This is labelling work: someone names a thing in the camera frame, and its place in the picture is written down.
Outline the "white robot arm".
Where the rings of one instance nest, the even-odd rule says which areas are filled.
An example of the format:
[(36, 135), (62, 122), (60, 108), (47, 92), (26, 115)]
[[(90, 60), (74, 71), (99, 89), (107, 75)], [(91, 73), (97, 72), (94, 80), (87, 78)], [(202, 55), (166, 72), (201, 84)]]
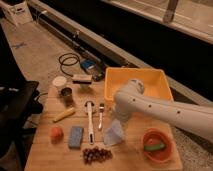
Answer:
[(213, 108), (149, 97), (144, 90), (140, 80), (131, 79), (115, 92), (113, 112), (118, 120), (144, 113), (213, 143)]

